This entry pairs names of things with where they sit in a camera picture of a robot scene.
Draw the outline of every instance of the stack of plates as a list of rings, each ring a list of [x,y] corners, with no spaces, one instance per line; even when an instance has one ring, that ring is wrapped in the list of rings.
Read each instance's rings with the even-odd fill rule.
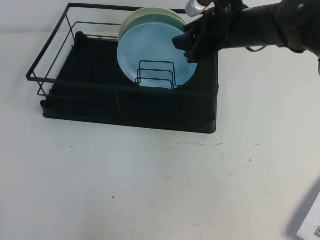
[[[194,75],[172,39],[182,35],[186,23],[175,12],[143,8],[129,16],[119,32],[117,58],[124,74],[141,87],[174,89]]]

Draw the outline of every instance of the blue plate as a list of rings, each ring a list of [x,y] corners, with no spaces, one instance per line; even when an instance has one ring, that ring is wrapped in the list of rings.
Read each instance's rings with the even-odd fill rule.
[[[197,64],[189,64],[184,51],[173,44],[172,39],[182,34],[178,28],[159,22],[132,28],[121,38],[117,50],[122,71],[142,87],[173,89],[184,85]]]

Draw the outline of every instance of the black drip tray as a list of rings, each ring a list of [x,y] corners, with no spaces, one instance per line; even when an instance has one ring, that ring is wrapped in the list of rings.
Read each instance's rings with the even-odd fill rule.
[[[192,79],[172,90],[130,81],[119,67],[117,47],[116,40],[78,32],[58,83],[41,102],[43,115],[185,132],[216,131],[218,54],[200,62]]]

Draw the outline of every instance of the paper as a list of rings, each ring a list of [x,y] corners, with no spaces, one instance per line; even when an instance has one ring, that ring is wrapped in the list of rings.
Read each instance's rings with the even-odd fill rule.
[[[320,240],[320,194],[316,198],[297,235],[304,240]]]

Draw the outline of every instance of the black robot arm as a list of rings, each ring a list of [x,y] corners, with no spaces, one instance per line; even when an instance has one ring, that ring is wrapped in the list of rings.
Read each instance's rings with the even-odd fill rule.
[[[278,46],[320,58],[320,0],[283,0],[248,8],[242,0],[199,0],[215,7],[172,41],[189,63],[222,49]]]

